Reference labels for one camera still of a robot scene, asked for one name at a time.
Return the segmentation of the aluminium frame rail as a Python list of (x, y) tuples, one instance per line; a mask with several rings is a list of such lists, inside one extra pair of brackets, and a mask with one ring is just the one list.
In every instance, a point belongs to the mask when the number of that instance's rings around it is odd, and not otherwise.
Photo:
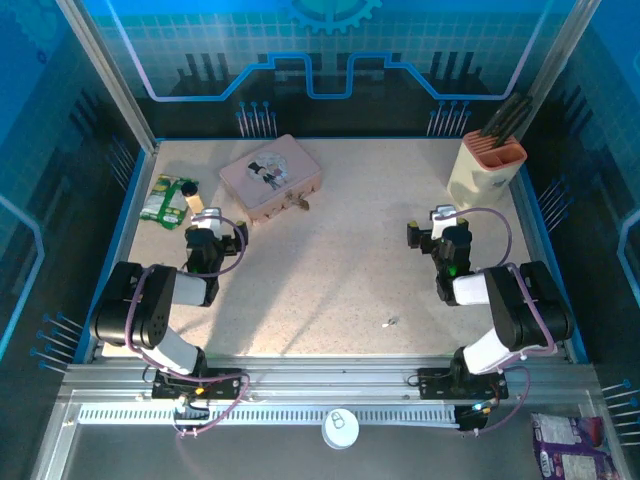
[[(448, 368), (447, 356), (220, 356), (213, 367), (239, 368), (250, 376), (249, 399), (285, 404), (402, 404), (419, 400), (407, 379), (420, 368)], [(533, 357), (526, 373), (506, 379), (509, 398), (525, 394), (530, 404), (581, 404), (601, 398), (594, 368), (563, 356)], [(98, 358), (72, 365), (63, 377), (60, 400), (133, 402), (151, 397), (152, 373), (134, 358)]]

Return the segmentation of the aluminium frame post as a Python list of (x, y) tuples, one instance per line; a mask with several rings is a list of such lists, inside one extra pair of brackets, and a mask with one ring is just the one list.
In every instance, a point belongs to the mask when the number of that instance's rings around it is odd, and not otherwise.
[(55, 2), (141, 148), (146, 154), (154, 154), (155, 136), (82, 1)]
[(532, 98), (532, 109), (515, 132), (517, 140), (521, 141), (524, 138), (553, 85), (566, 67), (569, 58), (573, 54), (601, 1), (602, 0), (575, 0), (571, 11), (529, 89), (528, 95)]

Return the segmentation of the white round lid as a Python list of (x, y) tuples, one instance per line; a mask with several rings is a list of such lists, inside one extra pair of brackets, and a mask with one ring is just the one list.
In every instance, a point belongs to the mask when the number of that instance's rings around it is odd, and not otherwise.
[(331, 410), (322, 424), (322, 437), (334, 450), (351, 447), (358, 439), (360, 424), (349, 410), (338, 408)]

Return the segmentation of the beige knife block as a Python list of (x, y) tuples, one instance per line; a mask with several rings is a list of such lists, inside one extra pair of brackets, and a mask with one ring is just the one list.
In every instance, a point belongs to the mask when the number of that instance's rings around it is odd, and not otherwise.
[(514, 136), (501, 146), (498, 138), (481, 136), (480, 130), (462, 138), (447, 191), (460, 209), (494, 204), (527, 159), (527, 152)]

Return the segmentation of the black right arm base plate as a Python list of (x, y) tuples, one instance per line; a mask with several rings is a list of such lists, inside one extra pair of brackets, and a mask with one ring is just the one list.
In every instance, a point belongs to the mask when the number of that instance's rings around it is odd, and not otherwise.
[(418, 389), (422, 400), (490, 400), (509, 398), (503, 374), (472, 375), (453, 373), (447, 368), (417, 370)]

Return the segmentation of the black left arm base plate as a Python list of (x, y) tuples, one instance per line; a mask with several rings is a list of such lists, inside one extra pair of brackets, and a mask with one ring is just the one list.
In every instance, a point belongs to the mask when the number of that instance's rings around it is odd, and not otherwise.
[(157, 372), (152, 383), (153, 399), (177, 400), (233, 400), (241, 387), (242, 370), (237, 368), (208, 368), (197, 381), (189, 381)]

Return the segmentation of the purple snack bag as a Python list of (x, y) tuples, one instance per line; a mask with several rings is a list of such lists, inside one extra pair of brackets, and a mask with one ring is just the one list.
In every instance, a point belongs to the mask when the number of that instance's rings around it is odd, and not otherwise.
[(542, 480), (623, 480), (601, 417), (532, 413), (531, 425)]

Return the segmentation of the green snack bag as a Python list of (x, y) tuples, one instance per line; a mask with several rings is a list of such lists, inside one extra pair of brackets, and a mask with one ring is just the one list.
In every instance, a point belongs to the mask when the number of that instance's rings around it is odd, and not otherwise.
[(160, 174), (143, 204), (139, 218), (155, 222), (167, 230), (179, 227), (189, 209), (181, 193), (181, 185), (186, 181), (195, 182), (199, 187), (197, 180)]

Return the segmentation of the pink tin box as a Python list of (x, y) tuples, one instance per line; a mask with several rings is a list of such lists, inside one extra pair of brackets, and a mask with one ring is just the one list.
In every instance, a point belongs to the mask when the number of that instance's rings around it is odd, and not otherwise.
[(220, 178), (253, 223), (265, 222), (291, 206), (289, 193), (307, 197), (322, 185), (319, 164), (286, 134), (223, 167)]

